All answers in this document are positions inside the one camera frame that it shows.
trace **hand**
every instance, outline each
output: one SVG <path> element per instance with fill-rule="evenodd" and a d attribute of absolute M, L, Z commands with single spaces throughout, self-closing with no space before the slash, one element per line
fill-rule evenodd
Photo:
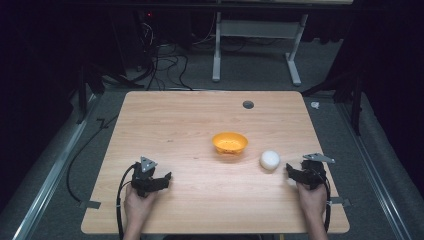
<path fill-rule="evenodd" d="M 124 203 L 125 214 L 127 215 L 125 240 L 140 239 L 141 229 L 152 210 L 157 194 L 158 192 L 152 192 L 147 198 L 143 198 L 138 196 L 137 190 L 131 184 L 127 185 Z"/>
<path fill-rule="evenodd" d="M 327 190 L 324 184 L 318 185 L 314 190 L 309 190 L 308 185 L 296 182 L 300 196 L 300 207 L 305 215 L 309 239 L 328 239 L 324 229 L 322 216 L 327 203 Z"/>

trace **desk leg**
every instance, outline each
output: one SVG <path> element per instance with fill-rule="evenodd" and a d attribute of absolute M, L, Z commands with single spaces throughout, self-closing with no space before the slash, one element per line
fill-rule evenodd
<path fill-rule="evenodd" d="M 221 13 L 216 13 L 215 54 L 213 57 L 212 81 L 219 82 L 221 78 Z"/>
<path fill-rule="evenodd" d="M 297 49 L 299 48 L 299 43 L 303 35 L 303 31 L 305 30 L 306 20 L 308 19 L 308 15 L 302 15 L 302 19 L 300 20 L 299 27 L 296 32 L 296 37 L 294 39 L 294 46 L 291 53 L 286 53 L 286 61 L 289 67 L 290 75 L 292 78 L 293 85 L 300 86 L 301 81 L 299 77 L 299 73 L 297 72 L 296 64 L 294 63 L 294 57 L 296 56 Z"/>

